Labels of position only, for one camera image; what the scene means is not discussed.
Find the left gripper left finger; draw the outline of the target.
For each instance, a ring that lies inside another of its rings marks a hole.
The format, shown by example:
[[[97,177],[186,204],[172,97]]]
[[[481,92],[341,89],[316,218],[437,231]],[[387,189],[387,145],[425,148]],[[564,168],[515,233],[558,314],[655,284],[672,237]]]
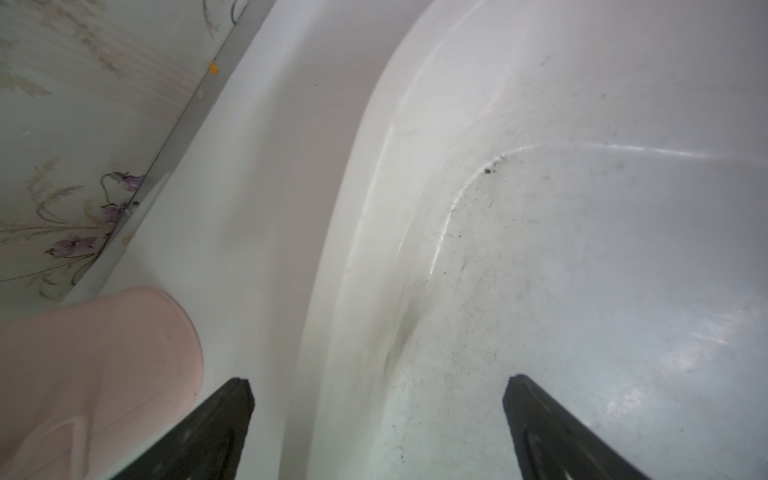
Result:
[[[233,479],[254,408],[249,381],[231,378],[115,477]]]

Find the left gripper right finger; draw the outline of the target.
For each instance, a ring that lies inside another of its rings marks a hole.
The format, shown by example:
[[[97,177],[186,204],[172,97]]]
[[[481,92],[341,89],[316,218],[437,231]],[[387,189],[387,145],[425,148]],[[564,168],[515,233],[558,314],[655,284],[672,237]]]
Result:
[[[509,378],[502,403],[524,479],[648,480],[528,376]]]

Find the white plastic storage box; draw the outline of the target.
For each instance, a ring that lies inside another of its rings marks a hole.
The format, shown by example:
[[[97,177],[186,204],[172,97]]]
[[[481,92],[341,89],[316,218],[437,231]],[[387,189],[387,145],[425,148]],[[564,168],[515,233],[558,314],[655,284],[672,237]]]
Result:
[[[516,479],[538,383],[653,479],[767,475],[767,5],[435,1],[317,273],[282,479]]]

